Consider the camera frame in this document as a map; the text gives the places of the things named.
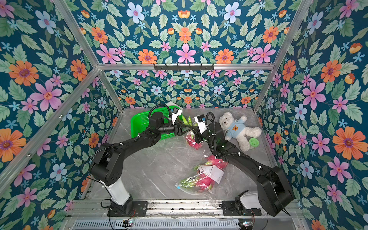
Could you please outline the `pink dragon fruit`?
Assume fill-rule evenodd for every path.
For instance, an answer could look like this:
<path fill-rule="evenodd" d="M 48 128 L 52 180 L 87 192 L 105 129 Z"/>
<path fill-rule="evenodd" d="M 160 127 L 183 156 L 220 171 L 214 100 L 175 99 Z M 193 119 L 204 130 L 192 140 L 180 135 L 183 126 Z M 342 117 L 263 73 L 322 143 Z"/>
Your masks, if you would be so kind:
<path fill-rule="evenodd" d="M 194 188 L 202 190 L 211 190 L 215 184 L 215 181 L 204 173 L 196 174 L 189 178 L 183 179 L 178 183 L 179 187 Z"/>
<path fill-rule="evenodd" d="M 181 115 L 180 116 L 180 119 L 182 120 L 182 122 L 187 125 L 187 126 L 192 126 L 193 125 L 193 122 L 192 122 L 192 119 L 191 117 L 185 117 L 184 115 Z"/>
<path fill-rule="evenodd" d="M 200 148 L 202 148 L 202 143 L 196 143 L 194 134 L 188 134 L 186 136 L 186 142 L 190 147 L 196 150 L 199 150 Z"/>
<path fill-rule="evenodd" d="M 216 158 L 213 155 L 207 157 L 207 161 L 205 163 L 201 164 L 201 166 L 216 166 L 217 168 L 219 168 L 220 170 L 223 170 L 223 171 L 225 171 L 227 165 L 228 165 L 227 162 L 225 162 L 222 159 Z"/>

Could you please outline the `clear zip-top bag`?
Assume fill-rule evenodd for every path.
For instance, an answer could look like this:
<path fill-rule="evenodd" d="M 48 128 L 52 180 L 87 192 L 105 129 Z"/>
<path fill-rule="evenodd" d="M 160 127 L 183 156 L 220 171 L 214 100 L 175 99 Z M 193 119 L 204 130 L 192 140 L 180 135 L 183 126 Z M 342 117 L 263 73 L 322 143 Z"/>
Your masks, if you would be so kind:
<path fill-rule="evenodd" d="M 193 168 L 193 174 L 176 184 L 184 192 L 195 194 L 209 192 L 221 182 L 228 163 L 222 159 L 209 155 Z"/>
<path fill-rule="evenodd" d="M 190 126 L 184 125 L 187 128 L 186 130 L 186 142 L 187 144 L 194 148 L 195 150 L 199 150 L 203 146 L 203 138 L 200 136 L 200 129 L 198 125 Z"/>

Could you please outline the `green plastic basket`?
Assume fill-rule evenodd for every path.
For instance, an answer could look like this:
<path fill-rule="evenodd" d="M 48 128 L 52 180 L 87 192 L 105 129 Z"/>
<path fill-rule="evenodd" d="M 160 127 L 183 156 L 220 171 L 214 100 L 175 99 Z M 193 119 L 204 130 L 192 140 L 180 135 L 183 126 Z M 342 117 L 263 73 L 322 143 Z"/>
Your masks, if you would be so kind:
<path fill-rule="evenodd" d="M 165 117 L 171 118 L 171 115 L 169 115 L 169 112 L 166 107 L 156 108 L 155 110 L 153 110 L 151 115 L 153 115 L 153 113 L 155 112 L 162 112 Z M 135 138 L 138 136 L 138 134 L 145 131 L 149 126 L 149 111 L 134 115 L 130 123 L 131 123 L 131 137 Z"/>

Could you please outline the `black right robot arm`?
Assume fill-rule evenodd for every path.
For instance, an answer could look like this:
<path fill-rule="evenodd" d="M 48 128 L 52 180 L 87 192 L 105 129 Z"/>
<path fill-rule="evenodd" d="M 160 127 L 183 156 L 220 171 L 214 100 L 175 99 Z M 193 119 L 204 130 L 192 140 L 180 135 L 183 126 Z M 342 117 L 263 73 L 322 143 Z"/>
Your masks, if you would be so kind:
<path fill-rule="evenodd" d="M 224 131 L 218 122 L 205 125 L 202 130 L 194 127 L 195 141 L 206 142 L 212 155 L 234 165 L 256 184 L 257 191 L 245 191 L 234 200 L 238 203 L 238 213 L 248 209 L 263 209 L 275 217 L 280 212 L 289 214 L 286 207 L 295 199 L 285 172 L 279 167 L 264 165 L 242 152 L 235 144 L 225 140 Z"/>

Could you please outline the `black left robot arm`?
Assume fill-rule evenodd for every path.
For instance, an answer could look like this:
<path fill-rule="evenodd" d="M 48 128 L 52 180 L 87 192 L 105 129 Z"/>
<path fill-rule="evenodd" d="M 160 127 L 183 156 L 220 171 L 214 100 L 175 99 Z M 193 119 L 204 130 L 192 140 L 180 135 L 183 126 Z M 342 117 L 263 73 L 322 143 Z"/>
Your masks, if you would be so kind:
<path fill-rule="evenodd" d="M 183 135 L 177 120 L 182 110 L 175 107 L 165 117 L 162 112 L 150 111 L 148 127 L 136 137 L 114 144 L 104 143 L 96 152 L 90 172 L 108 191 L 112 202 L 118 206 L 130 203 L 132 197 L 122 181 L 124 160 L 132 154 L 157 144 L 163 134 Z"/>

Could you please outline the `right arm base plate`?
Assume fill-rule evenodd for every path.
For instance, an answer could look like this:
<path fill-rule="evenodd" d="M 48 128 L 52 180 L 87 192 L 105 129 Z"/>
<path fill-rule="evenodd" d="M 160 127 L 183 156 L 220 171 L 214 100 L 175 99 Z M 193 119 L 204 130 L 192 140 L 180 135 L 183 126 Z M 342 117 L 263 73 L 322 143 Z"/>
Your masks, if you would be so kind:
<path fill-rule="evenodd" d="M 247 209 L 240 201 L 235 200 L 223 200 L 219 204 L 219 208 L 222 209 L 224 216 L 261 216 L 260 209 Z"/>

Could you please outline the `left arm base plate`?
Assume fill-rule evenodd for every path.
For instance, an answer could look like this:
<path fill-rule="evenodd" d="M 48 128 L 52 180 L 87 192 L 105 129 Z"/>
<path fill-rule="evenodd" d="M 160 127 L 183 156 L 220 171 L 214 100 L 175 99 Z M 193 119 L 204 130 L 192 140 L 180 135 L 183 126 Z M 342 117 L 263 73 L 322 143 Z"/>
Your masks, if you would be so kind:
<path fill-rule="evenodd" d="M 148 210 L 147 201 L 128 201 L 120 206 L 111 201 L 109 217 L 145 217 Z"/>

